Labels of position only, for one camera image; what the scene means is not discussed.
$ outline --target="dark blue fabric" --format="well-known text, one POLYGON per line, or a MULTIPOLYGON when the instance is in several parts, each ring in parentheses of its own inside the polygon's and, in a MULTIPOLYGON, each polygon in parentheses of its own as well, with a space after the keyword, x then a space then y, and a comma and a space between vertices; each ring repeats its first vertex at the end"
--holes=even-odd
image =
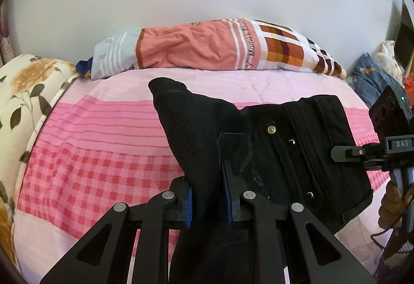
POLYGON ((400 89, 409 104, 409 97, 404 87, 382 69, 368 53, 359 58, 352 74, 354 76, 354 90, 368 107, 374 105, 388 85, 400 89))
POLYGON ((87 72, 90 72, 90 70, 92 70, 92 60, 93 57, 91 57, 87 61, 79 61, 76 64, 76 71, 80 73, 82 76, 85 76, 87 72))

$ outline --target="black jacket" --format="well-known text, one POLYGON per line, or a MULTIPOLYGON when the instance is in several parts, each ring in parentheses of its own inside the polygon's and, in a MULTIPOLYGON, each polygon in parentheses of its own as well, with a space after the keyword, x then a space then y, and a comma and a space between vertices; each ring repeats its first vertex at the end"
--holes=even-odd
POLYGON ((220 161, 230 161, 233 174, 271 202, 303 203, 332 233, 371 203, 363 164, 335 163, 330 157, 336 145, 355 145, 336 96, 238 110, 169 78, 156 78, 149 88, 194 194, 194 224, 179 237, 172 283, 246 283, 240 267, 247 266, 248 247, 236 243, 246 236, 217 228, 220 161))

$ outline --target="pink bedsheet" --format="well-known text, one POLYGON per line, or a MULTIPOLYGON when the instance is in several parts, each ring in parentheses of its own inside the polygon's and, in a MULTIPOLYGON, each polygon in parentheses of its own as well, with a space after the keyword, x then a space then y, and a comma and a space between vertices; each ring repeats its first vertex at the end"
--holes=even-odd
MULTIPOLYGON (((238 108, 318 93, 342 101, 358 145, 377 141, 368 109, 340 79, 288 71, 133 70, 107 80, 77 80, 54 107, 24 176, 18 209, 80 238, 111 206, 136 205, 182 175, 152 105, 148 82, 166 76, 238 108)), ((374 190, 388 178, 368 173, 374 190)), ((170 256, 177 233, 170 234, 170 256)))

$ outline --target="triangular cutout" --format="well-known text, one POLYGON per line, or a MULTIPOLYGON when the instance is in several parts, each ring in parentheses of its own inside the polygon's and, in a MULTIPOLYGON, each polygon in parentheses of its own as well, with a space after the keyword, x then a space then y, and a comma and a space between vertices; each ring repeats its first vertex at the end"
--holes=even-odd
POLYGON ((316 227, 308 223, 306 225, 312 248, 316 256, 316 261, 320 266, 338 261, 341 259, 341 254, 329 241, 319 232, 316 227))
POLYGON ((97 267, 101 263, 104 254, 105 245, 108 241, 112 224, 107 223, 104 227, 90 240, 86 246, 79 252, 77 259, 81 262, 88 263, 97 267))

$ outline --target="black cable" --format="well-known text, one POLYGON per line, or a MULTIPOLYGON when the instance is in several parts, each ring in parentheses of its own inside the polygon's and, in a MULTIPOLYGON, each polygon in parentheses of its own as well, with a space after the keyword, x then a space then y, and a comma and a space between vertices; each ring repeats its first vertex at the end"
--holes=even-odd
MULTIPOLYGON (((383 230, 382 232, 378 232, 377 234, 372 234, 371 235, 371 240, 381 250, 384 250, 385 247, 382 246, 374 237, 381 236, 381 235, 385 234, 387 231, 389 231, 390 229, 393 229, 394 225, 405 215, 405 213, 407 213, 408 207, 410 207, 410 205, 413 202, 413 200, 414 200, 414 196, 411 198, 410 202, 407 204, 407 206, 405 207, 405 209, 403 210, 403 212, 397 217, 397 219, 387 229, 383 230)), ((402 252, 396 252, 396 253, 397 254, 406 254, 406 253, 409 253, 409 252, 411 252, 411 251, 402 251, 402 252)))

